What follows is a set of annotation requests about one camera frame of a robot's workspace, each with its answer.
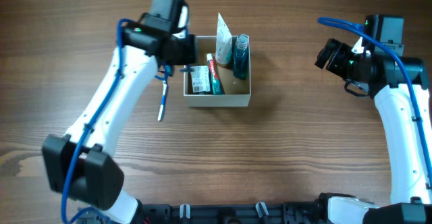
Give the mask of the blue white toothbrush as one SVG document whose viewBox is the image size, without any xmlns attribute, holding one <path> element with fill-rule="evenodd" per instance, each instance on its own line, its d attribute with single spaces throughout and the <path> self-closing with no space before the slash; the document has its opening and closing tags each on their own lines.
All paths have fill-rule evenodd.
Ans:
<svg viewBox="0 0 432 224">
<path fill-rule="evenodd" d="M 162 121 L 164 114 L 165 114 L 165 106 L 166 106 L 166 100 L 167 100 L 167 94 L 169 91 L 169 85 L 168 85 L 168 77 L 173 76 L 173 67 L 170 65 L 164 65 L 163 66 L 163 76 L 156 76 L 156 79 L 162 81 L 163 83 L 163 91 L 162 91 L 162 97 L 161 97 L 161 103 L 159 107 L 159 114 L 158 114 L 158 121 Z"/>
</svg>

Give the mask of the white green soap packet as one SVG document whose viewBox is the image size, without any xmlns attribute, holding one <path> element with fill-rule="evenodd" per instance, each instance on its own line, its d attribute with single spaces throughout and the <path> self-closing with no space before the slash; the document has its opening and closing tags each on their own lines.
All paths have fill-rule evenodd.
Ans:
<svg viewBox="0 0 432 224">
<path fill-rule="evenodd" d="M 206 65 L 192 66 L 190 72 L 192 93 L 193 94 L 210 94 L 211 83 L 209 68 Z"/>
</svg>

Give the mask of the white lotion tube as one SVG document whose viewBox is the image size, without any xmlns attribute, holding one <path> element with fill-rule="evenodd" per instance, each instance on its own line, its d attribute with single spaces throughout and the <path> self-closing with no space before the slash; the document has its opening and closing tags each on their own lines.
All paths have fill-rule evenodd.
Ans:
<svg viewBox="0 0 432 224">
<path fill-rule="evenodd" d="M 217 19 L 215 58 L 221 67 L 228 67 L 232 58 L 232 34 L 220 13 Z"/>
</svg>

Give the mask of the Colgate toothpaste tube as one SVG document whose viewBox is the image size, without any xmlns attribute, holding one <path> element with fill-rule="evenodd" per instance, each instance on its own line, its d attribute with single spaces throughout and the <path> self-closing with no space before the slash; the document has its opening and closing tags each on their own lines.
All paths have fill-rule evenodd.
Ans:
<svg viewBox="0 0 432 224">
<path fill-rule="evenodd" d="M 216 64 L 211 53 L 207 53 L 206 57 L 207 57 L 207 63 L 209 66 L 209 71 L 211 73 L 211 86 L 212 86 L 213 94 L 215 94 L 215 95 L 224 94 L 221 80 L 219 79 L 219 76 L 217 75 L 217 64 Z"/>
</svg>

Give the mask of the blue Listerine mouthwash bottle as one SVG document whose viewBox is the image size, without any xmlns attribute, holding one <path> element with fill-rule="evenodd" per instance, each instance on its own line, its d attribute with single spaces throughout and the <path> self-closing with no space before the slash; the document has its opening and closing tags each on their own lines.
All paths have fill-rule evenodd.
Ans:
<svg viewBox="0 0 432 224">
<path fill-rule="evenodd" d="M 237 39 L 234 47 L 234 77 L 245 80 L 248 71 L 248 35 L 241 34 Z"/>
</svg>

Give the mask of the blue disposable razor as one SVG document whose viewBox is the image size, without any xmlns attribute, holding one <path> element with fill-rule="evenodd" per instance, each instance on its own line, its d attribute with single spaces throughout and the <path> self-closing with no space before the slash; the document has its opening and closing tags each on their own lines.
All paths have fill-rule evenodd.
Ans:
<svg viewBox="0 0 432 224">
<path fill-rule="evenodd" d="M 180 72 L 182 73 L 191 73 L 194 71 L 194 68 L 192 66 L 186 66 L 180 69 Z"/>
</svg>

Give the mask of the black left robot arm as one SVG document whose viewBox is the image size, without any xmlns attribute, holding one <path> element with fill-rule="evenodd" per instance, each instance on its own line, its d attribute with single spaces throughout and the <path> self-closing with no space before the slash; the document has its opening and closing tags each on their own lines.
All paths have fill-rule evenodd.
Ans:
<svg viewBox="0 0 432 224">
<path fill-rule="evenodd" d="M 177 65 L 196 61 L 196 38 L 188 32 L 185 0 L 152 0 L 138 20 L 117 23 L 110 67 L 89 104 L 64 135 L 48 135 L 42 154 L 52 191 L 61 194 L 64 223 L 68 200 L 79 200 L 110 223 L 143 223 L 141 201 L 124 190 L 114 161 L 119 135 L 140 95 L 153 79 L 166 80 Z"/>
</svg>

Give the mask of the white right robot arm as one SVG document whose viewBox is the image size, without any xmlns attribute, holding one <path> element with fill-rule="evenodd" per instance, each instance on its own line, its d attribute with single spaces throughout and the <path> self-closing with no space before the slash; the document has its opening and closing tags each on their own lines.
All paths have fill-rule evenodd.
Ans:
<svg viewBox="0 0 432 224">
<path fill-rule="evenodd" d="M 403 55 L 401 16 L 368 15 L 364 23 L 318 18 L 359 37 L 351 47 L 330 38 L 315 65 L 339 76 L 346 92 L 370 97 L 382 120 L 391 167 L 390 204 L 321 194 L 320 221 L 330 223 L 431 222 L 431 118 L 425 63 Z"/>
</svg>

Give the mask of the white cardboard box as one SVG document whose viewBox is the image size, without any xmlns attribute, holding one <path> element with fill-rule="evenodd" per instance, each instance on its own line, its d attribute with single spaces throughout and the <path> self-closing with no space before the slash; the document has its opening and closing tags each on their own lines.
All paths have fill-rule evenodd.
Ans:
<svg viewBox="0 0 432 224">
<path fill-rule="evenodd" d="M 215 55 L 216 36 L 196 36 L 196 65 L 207 65 L 207 54 Z M 221 80 L 222 95 L 194 94 L 189 73 L 184 74 L 183 95 L 189 107 L 247 107 L 252 94 L 251 55 L 248 47 L 247 78 L 238 79 L 230 67 L 215 65 L 215 72 Z"/>
</svg>

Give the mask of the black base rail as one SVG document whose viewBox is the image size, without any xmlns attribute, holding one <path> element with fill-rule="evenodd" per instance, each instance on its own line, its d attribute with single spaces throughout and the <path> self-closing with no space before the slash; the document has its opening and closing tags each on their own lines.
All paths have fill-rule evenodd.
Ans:
<svg viewBox="0 0 432 224">
<path fill-rule="evenodd" d="M 307 224 L 328 223 L 314 202 L 282 204 L 189 205 L 144 204 L 132 219 L 137 224 Z"/>
</svg>

